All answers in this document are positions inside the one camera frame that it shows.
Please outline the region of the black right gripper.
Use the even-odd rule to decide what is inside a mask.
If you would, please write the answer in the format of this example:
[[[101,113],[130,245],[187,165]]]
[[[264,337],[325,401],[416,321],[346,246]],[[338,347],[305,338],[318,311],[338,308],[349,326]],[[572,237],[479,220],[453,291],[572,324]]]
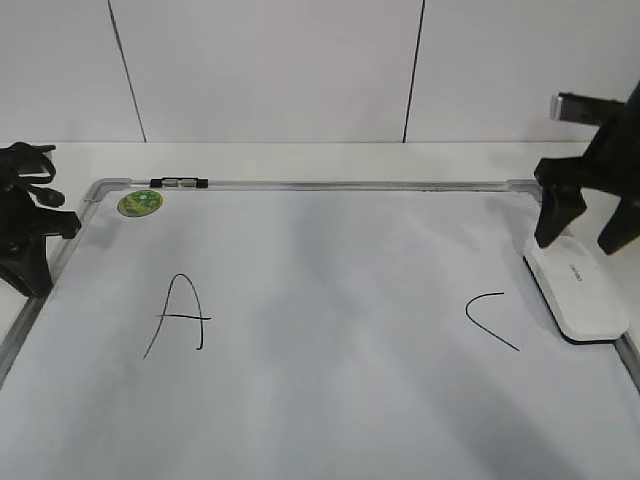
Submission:
[[[582,188],[617,195],[618,205],[597,243],[613,255],[639,237],[639,89],[624,110],[598,128],[585,152],[543,158],[534,170],[541,210],[534,232],[539,248],[549,247],[587,209]]]

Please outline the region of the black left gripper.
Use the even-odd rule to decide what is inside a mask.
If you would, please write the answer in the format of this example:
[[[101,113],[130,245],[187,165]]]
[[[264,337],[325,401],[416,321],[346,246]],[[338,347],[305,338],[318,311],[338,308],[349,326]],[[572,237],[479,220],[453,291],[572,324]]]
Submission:
[[[53,281],[45,236],[73,239],[81,222],[73,211],[56,211],[55,145],[15,142],[1,148],[1,279],[25,297],[46,297]]]

